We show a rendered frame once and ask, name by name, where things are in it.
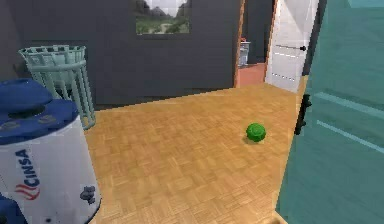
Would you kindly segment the white cylinder with blue lid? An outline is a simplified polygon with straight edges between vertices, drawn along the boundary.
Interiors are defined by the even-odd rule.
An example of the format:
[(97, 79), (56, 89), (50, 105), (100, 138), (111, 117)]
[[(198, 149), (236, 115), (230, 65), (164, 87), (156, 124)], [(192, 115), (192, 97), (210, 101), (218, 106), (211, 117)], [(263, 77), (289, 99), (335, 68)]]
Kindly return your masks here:
[(0, 81), (0, 196), (9, 224), (88, 224), (101, 205), (76, 104), (32, 79)]

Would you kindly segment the white room door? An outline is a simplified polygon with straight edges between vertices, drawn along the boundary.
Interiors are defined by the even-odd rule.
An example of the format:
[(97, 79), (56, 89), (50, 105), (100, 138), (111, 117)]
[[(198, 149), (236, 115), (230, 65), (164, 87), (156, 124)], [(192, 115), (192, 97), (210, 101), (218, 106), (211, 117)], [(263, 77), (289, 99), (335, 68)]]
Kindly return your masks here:
[(265, 82), (298, 91), (319, 0), (276, 0)]

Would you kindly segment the framed landscape picture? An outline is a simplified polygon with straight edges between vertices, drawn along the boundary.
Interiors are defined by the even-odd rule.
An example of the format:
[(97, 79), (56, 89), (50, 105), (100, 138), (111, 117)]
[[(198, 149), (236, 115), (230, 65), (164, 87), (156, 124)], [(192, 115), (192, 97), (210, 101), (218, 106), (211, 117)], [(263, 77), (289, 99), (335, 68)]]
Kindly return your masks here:
[(134, 0), (137, 35), (191, 32), (192, 0)]

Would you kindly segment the teal room door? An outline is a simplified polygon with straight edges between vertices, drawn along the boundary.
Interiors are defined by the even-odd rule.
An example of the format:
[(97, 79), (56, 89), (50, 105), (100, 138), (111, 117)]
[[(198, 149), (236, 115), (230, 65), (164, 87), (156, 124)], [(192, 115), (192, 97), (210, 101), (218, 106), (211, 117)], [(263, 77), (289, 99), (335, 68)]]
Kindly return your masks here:
[(276, 204), (287, 224), (384, 224), (384, 0), (327, 0)]

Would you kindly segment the green ball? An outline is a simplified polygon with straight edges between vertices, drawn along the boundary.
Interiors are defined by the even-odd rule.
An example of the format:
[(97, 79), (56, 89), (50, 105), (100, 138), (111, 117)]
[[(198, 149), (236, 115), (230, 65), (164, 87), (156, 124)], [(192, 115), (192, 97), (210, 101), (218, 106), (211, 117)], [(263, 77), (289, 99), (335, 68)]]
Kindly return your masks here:
[(266, 137), (266, 129), (261, 124), (252, 123), (247, 127), (246, 135), (248, 139), (254, 142), (260, 142)]

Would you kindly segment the green slatted garbage container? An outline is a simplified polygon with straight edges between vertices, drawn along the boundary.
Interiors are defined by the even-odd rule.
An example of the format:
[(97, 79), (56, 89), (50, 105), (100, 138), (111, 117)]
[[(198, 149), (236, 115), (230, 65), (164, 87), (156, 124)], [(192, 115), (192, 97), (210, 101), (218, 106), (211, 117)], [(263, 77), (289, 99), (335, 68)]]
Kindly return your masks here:
[(49, 45), (22, 48), (18, 53), (32, 78), (54, 98), (73, 101), (84, 130), (96, 124), (87, 75), (87, 48), (83, 45)]

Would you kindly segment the pale blue bin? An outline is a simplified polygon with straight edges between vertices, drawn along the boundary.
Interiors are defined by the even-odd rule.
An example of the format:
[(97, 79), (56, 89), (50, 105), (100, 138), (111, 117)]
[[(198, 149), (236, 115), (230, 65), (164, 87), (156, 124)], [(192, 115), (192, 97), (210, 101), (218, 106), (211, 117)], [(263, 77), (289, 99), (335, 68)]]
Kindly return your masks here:
[(247, 64), (249, 48), (250, 48), (249, 42), (241, 42), (240, 43), (240, 54), (239, 54), (239, 65), (240, 66), (244, 66)]

